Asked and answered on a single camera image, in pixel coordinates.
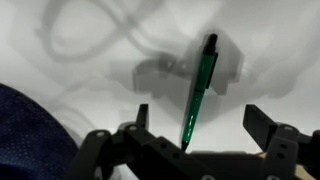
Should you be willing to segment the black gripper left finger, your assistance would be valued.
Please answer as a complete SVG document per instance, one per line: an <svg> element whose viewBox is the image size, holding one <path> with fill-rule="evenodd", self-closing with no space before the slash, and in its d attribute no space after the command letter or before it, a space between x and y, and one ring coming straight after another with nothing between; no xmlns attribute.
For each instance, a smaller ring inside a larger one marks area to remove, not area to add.
<svg viewBox="0 0 320 180"><path fill-rule="evenodd" d="M149 127L149 105L141 104L136 117L136 124L144 129Z"/></svg>

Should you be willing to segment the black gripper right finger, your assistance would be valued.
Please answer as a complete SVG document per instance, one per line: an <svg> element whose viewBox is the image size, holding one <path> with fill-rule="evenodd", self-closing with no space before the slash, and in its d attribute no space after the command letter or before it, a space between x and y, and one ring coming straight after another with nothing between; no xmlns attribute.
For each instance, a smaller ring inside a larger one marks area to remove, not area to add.
<svg viewBox="0 0 320 180"><path fill-rule="evenodd" d="M243 118L243 127L260 149L266 152L278 128L284 129L286 124L274 122L256 105L247 104Z"/></svg>

